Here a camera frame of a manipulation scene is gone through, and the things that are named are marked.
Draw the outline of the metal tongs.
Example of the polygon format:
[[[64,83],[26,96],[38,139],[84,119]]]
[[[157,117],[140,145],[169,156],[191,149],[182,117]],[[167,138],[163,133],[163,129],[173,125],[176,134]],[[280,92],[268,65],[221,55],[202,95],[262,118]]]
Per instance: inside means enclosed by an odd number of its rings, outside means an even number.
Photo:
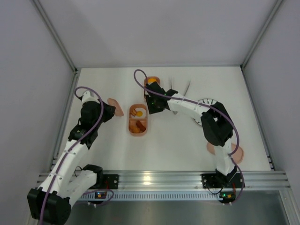
[[[170,78],[169,81],[170,81],[170,89],[173,89],[173,79]],[[186,94],[187,94],[187,92],[188,92],[188,89],[189,89],[189,87],[190,87],[190,83],[191,83],[191,81],[188,81],[188,82],[187,82],[187,85],[186,85],[186,88],[185,88],[185,90],[184,90],[183,96],[186,96]]]

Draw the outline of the striped round plate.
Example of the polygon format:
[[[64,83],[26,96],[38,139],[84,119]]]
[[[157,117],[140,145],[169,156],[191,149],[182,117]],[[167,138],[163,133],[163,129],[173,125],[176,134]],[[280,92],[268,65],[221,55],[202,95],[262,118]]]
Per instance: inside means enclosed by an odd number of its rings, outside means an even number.
[[[205,105],[214,105],[217,101],[212,99],[212,98],[202,98],[202,99],[199,99],[198,102],[201,102]],[[193,121],[199,125],[200,127],[202,127],[202,122],[200,120],[196,120],[196,119],[193,119]]]

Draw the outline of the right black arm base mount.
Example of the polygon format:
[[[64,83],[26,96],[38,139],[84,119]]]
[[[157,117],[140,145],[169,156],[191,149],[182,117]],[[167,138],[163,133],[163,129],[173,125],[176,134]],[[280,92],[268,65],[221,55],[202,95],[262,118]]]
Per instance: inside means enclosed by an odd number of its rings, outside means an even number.
[[[201,175],[203,188],[232,188],[233,184],[236,188],[244,188],[243,180],[241,174],[235,172],[233,174],[229,174],[224,176],[221,173],[203,173]]]

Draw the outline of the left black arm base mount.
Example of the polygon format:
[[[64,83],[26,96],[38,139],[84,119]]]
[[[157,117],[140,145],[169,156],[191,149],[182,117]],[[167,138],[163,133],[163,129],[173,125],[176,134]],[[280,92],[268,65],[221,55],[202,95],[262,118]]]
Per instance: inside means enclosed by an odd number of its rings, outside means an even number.
[[[97,176],[96,184],[92,189],[118,189],[119,175],[118,174],[103,174]]]

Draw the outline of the orange toy fried shrimp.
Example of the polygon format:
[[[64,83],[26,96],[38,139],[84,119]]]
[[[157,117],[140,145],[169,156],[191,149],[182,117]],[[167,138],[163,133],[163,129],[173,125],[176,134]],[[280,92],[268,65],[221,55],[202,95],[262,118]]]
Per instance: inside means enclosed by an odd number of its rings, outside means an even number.
[[[129,125],[129,130],[131,133],[134,133],[134,134],[140,133],[140,129],[134,124]]]

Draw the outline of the brown toy sausage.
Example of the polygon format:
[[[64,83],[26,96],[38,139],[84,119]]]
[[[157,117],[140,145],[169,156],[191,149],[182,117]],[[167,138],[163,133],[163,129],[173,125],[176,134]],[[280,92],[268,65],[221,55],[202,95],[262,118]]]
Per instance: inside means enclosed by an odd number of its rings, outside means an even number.
[[[146,127],[139,120],[136,122],[136,126],[140,129],[142,133],[146,131]]]

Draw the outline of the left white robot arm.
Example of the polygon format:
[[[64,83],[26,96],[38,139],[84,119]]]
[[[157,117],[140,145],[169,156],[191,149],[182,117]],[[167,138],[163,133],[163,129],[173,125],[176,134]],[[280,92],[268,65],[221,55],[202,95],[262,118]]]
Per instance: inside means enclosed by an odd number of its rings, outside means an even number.
[[[47,178],[27,195],[31,217],[40,223],[65,224],[72,207],[88,189],[104,192],[108,187],[100,166],[88,164],[77,177],[72,176],[98,137],[100,125],[115,115],[116,108],[104,103],[87,87],[79,100],[82,102],[81,116],[69,133],[63,153]]]

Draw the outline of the small brown toy meat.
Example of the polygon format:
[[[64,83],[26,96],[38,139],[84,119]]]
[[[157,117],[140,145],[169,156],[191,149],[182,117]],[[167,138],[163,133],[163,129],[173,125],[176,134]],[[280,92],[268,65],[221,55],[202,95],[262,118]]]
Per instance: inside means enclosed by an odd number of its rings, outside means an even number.
[[[136,111],[135,109],[133,109],[133,110],[130,112],[130,114],[131,114],[132,116],[136,116],[136,115],[137,115],[137,111]]]

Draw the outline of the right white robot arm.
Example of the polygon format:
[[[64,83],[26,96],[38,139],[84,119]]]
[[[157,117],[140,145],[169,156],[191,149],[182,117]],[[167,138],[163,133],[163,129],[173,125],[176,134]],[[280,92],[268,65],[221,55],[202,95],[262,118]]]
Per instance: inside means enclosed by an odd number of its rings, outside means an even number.
[[[185,98],[175,90],[165,91],[157,82],[145,85],[149,114],[170,110],[187,115],[202,126],[203,134],[213,146],[216,157],[216,173],[220,179],[230,181],[237,172],[230,154],[232,152],[232,121],[223,104],[206,105]]]

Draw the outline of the orange round toy food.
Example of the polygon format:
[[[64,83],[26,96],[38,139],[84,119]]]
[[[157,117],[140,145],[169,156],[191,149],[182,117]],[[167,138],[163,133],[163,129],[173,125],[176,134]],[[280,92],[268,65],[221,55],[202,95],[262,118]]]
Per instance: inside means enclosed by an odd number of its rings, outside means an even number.
[[[156,79],[155,79],[155,78],[150,78],[150,79],[148,79],[148,84],[151,84],[151,83],[153,83],[153,82],[156,82]]]

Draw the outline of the white fried egg toy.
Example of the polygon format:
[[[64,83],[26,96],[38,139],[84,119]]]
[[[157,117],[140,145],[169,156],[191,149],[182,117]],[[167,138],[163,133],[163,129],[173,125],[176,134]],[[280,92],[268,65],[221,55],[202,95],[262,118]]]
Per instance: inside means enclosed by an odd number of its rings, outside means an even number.
[[[147,117],[147,112],[144,108],[136,108],[136,114],[133,118],[135,119],[145,119]]]

